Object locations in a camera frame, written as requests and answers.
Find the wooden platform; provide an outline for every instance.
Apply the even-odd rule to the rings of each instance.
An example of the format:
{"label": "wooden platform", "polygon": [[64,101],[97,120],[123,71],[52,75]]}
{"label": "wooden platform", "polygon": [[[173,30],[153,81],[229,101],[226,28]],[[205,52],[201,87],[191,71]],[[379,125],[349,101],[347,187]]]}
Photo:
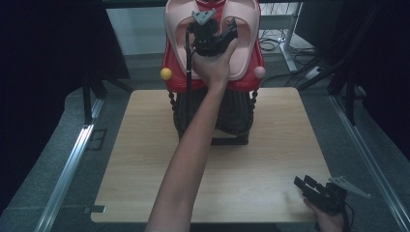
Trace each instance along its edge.
{"label": "wooden platform", "polygon": [[[192,222],[314,220],[293,180],[330,173],[299,93],[258,93],[249,145],[211,149]],[[146,222],[177,143],[167,91],[133,92],[95,202],[106,210],[92,220]]]}

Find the yellow ball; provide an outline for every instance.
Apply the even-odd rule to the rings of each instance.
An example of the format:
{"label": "yellow ball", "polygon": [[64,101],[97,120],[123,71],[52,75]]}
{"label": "yellow ball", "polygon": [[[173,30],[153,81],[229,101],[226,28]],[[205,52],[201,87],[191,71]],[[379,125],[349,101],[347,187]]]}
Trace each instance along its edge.
{"label": "yellow ball", "polygon": [[161,70],[161,78],[163,80],[168,80],[171,78],[171,76],[172,76],[172,71],[169,68],[163,68]]}

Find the white wall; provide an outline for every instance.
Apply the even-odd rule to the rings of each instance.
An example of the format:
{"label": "white wall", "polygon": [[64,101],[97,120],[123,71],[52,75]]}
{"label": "white wall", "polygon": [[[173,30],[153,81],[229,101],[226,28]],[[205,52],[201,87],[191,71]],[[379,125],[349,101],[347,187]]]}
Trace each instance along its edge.
{"label": "white wall", "polygon": [[164,7],[107,10],[123,55],[164,53],[163,10]]}

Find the pink ball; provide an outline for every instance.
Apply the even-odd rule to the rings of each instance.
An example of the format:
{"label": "pink ball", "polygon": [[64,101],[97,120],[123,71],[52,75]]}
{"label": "pink ball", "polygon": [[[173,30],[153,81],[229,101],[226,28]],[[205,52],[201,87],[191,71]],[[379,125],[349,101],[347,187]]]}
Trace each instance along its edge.
{"label": "pink ball", "polygon": [[253,70],[256,78],[263,78],[263,76],[265,76],[265,68],[263,68],[262,66],[258,66]]}

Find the black stand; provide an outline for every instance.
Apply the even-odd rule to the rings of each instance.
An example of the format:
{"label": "black stand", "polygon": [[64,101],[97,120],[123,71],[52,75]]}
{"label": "black stand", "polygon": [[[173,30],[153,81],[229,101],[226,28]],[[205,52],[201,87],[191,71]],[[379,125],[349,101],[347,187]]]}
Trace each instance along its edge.
{"label": "black stand", "polygon": [[341,58],[339,62],[335,65],[329,67],[324,72],[321,72],[316,77],[306,81],[305,83],[301,84],[297,87],[297,90],[301,91],[306,89],[312,84],[317,83],[318,81],[322,80],[323,78],[329,76],[330,74],[334,73],[335,76],[331,80],[331,83],[328,86],[328,92],[331,95],[336,95],[340,92],[343,85],[346,84],[346,116],[349,119],[352,125],[355,125],[354,116],[353,116],[353,102],[355,99],[354,93],[354,69],[352,67],[353,57],[356,54],[358,46],[363,41],[363,38],[368,31],[368,28],[376,18],[377,14],[380,11],[381,6],[383,5],[384,1],[374,1],[371,3],[371,6],[368,9],[364,22],[358,29],[358,32],[353,39],[353,42],[350,44],[349,48],[347,49],[344,56]]}

